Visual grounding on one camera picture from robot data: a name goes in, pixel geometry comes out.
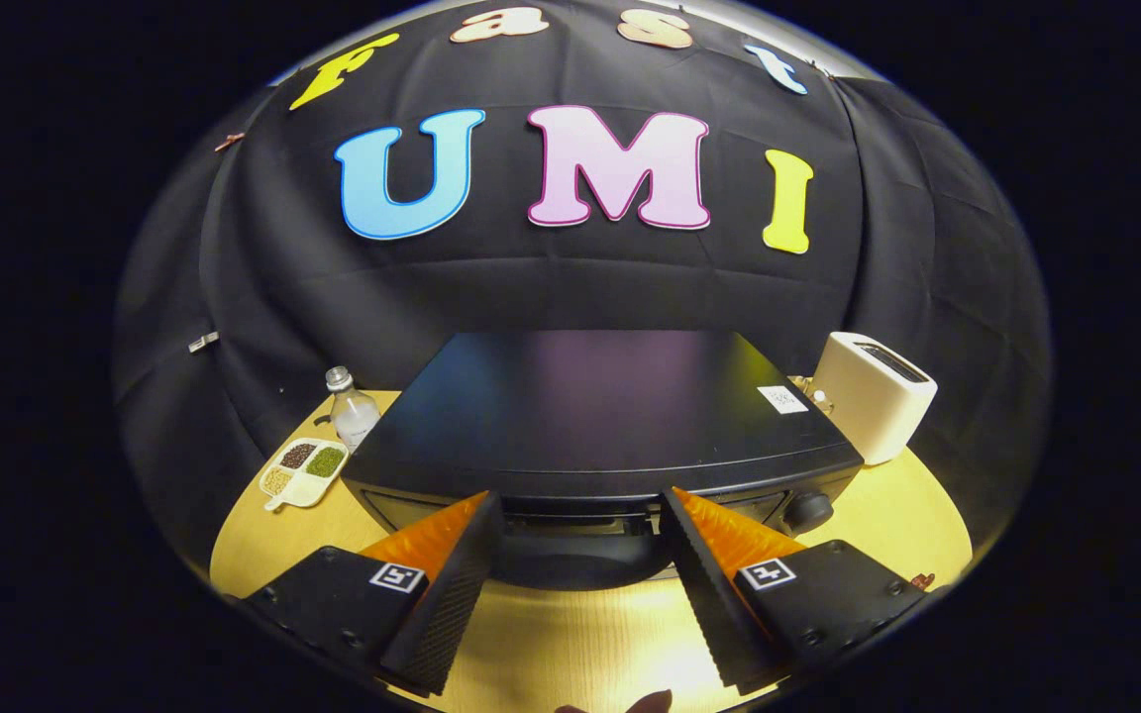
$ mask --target yellow letter i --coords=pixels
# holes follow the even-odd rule
[[[774,220],[764,229],[764,244],[786,252],[807,252],[804,204],[812,167],[804,159],[776,148],[764,151],[764,159],[774,167],[775,177]]]

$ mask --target red beans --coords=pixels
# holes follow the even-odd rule
[[[316,444],[304,443],[300,446],[293,446],[284,457],[281,459],[281,465],[285,469],[297,469],[298,465],[302,465],[307,462],[307,455],[311,455],[311,451],[316,449]]]

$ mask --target hand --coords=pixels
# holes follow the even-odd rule
[[[669,713],[672,708],[672,691],[661,690],[656,694],[642,696],[633,704],[633,707],[624,713]],[[586,710],[576,708],[574,705],[560,705],[552,713],[589,713]]]

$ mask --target black knob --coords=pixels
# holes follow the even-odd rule
[[[825,493],[806,492],[792,500],[783,520],[792,528],[792,533],[802,534],[826,522],[831,515],[834,515],[834,505],[830,504],[830,497]]]

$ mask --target plastic water bottle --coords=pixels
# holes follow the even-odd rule
[[[334,395],[332,407],[332,424],[351,453],[357,449],[372,427],[381,418],[377,402],[371,396],[355,388],[355,379],[346,371],[346,366],[334,366],[325,373],[329,391]]]

